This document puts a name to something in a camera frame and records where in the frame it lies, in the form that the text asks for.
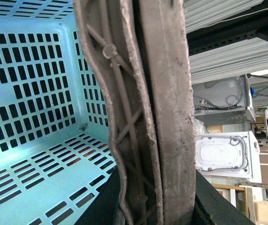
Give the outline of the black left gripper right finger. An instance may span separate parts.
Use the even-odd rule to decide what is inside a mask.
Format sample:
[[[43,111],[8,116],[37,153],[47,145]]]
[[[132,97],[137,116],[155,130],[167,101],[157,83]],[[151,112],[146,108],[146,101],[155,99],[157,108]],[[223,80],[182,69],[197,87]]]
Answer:
[[[253,222],[228,202],[196,171],[195,225],[252,225]]]

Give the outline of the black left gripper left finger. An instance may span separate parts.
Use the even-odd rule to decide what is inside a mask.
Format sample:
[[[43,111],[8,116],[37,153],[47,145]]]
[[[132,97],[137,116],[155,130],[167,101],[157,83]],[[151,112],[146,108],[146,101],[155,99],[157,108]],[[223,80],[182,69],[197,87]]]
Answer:
[[[78,225],[125,225],[119,205],[120,177],[115,168],[100,193],[76,221]]]

